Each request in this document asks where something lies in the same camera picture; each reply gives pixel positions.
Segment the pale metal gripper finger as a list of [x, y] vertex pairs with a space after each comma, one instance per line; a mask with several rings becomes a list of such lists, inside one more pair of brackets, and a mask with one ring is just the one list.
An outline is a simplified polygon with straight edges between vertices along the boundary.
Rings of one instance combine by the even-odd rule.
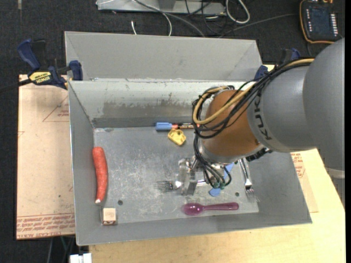
[[188, 175], [191, 172], [192, 158], [182, 158], [178, 161], [179, 175]]
[[183, 182], [183, 187], [181, 190], [181, 195], [183, 196], [193, 196], [197, 186], [197, 180], [186, 177]]

